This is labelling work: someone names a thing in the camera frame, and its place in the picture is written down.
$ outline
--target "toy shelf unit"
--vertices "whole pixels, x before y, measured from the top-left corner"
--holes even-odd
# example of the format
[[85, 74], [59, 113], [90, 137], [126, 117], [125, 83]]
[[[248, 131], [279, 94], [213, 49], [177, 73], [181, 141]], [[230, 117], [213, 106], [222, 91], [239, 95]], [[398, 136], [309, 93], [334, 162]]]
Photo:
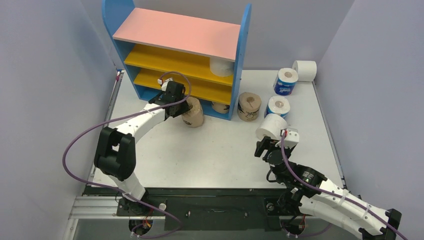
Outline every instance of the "toy shelf unit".
[[[205, 115], [231, 120], [239, 94], [252, 5], [241, 24], [135, 7], [133, 0], [103, 0], [103, 22], [137, 95], [150, 100], [161, 89], [158, 78], [177, 71], [187, 76], [191, 95]], [[210, 59], [234, 62], [230, 76], [217, 76]], [[177, 74], [165, 76], [183, 83]], [[229, 105], [228, 113], [212, 109], [212, 102]]]

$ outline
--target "pink shelf board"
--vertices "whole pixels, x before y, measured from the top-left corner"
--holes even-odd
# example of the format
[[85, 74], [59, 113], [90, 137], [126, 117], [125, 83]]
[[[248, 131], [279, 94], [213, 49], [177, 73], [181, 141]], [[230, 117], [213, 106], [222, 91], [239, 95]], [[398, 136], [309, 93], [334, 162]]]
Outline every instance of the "pink shelf board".
[[239, 31], [233, 23], [134, 8], [113, 38], [234, 62]]

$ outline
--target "tabletop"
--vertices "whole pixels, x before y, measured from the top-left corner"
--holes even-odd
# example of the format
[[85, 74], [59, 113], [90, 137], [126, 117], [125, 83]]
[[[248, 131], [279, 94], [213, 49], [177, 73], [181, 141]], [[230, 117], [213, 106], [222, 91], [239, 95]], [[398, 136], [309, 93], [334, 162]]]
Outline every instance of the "tabletop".
[[[277, 183], [267, 182], [270, 167], [254, 156], [259, 141], [255, 130], [264, 120], [269, 98], [276, 95], [273, 83], [277, 72], [242, 72], [239, 92], [255, 93], [262, 100], [259, 117], [252, 122], [242, 121], [235, 109], [231, 121], [204, 116], [201, 127], [189, 128], [179, 116], [151, 129], [135, 146], [137, 163], [134, 172], [141, 184], [150, 188], [282, 188]], [[285, 120], [300, 135], [300, 142], [289, 160], [314, 168], [342, 186], [313, 83], [298, 82], [286, 98], [291, 109]], [[146, 103], [137, 97], [126, 75], [112, 119], [139, 112]], [[112, 123], [110, 127], [123, 122]], [[93, 181], [116, 186], [98, 169]]]

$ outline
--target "toilet paper roll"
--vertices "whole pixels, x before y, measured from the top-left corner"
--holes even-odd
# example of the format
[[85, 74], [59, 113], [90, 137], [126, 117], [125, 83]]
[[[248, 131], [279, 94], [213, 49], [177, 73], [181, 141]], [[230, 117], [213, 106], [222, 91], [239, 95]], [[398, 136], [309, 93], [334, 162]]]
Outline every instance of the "toilet paper roll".
[[234, 72], [234, 62], [211, 57], [209, 60], [210, 71], [218, 77], [228, 77]]
[[292, 68], [281, 68], [274, 82], [274, 91], [278, 95], [290, 95], [298, 81], [298, 73]]
[[312, 82], [317, 75], [317, 63], [315, 61], [294, 61], [291, 67], [297, 72], [299, 81]]
[[290, 111], [290, 103], [287, 98], [283, 96], [272, 96], [268, 105], [266, 106], [265, 116], [268, 114], [277, 114], [282, 118], [285, 118]]
[[261, 97], [258, 95], [251, 92], [243, 92], [238, 96], [238, 117], [245, 122], [257, 119], [261, 103]]
[[281, 140], [281, 130], [286, 129], [287, 126], [288, 124], [284, 118], [277, 114], [270, 113], [256, 129], [256, 137], [260, 140], [266, 136], [274, 140]]
[[182, 120], [190, 128], [197, 128], [203, 124], [204, 116], [200, 101], [197, 98], [189, 96], [187, 98], [190, 110], [182, 114]]
[[212, 102], [212, 108], [220, 114], [226, 114], [230, 111], [230, 105], [219, 102]]

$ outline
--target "blue shelf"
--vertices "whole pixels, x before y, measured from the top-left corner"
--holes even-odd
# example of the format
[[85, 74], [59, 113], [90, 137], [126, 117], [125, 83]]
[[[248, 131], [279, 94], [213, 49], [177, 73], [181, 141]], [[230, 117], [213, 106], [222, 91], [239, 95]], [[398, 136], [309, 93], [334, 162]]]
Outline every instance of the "blue shelf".
[[[122, 23], [125, 21], [125, 19], [127, 19], [130, 13], [134, 10], [134, 8], [135, 5], [133, 0], [103, 0], [103, 23], [110, 36], [110, 39], [113, 42], [113, 45], [115, 46], [118, 52], [119, 58], [122, 61], [126, 72], [128, 73], [129, 79], [131, 80], [132, 85], [134, 86], [134, 89], [137, 92], [138, 97], [142, 100], [150, 100], [159, 93], [159, 90], [134, 84], [134, 79], [136, 79], [137, 74], [140, 72], [141, 68], [124, 64], [124, 60], [127, 58], [128, 54], [131, 52], [135, 44], [131, 42], [115, 40], [112, 37], [118, 30], [118, 28], [122, 25]], [[202, 105], [203, 112], [205, 115], [225, 120], [231, 120], [231, 117], [233, 115], [232, 112], [235, 106], [237, 105], [237, 97], [239, 96], [239, 87], [240, 81], [242, 79], [242, 70], [245, 58], [246, 43], [248, 40], [251, 11], [252, 4], [249, 3], [244, 9], [244, 14], [240, 24], [240, 32], [238, 35], [234, 63], [234, 77], [232, 80], [231, 104], [229, 108], [229, 113], [222, 114], [216, 112], [212, 109], [212, 103], [210, 101], [200, 99], [200, 103]]]

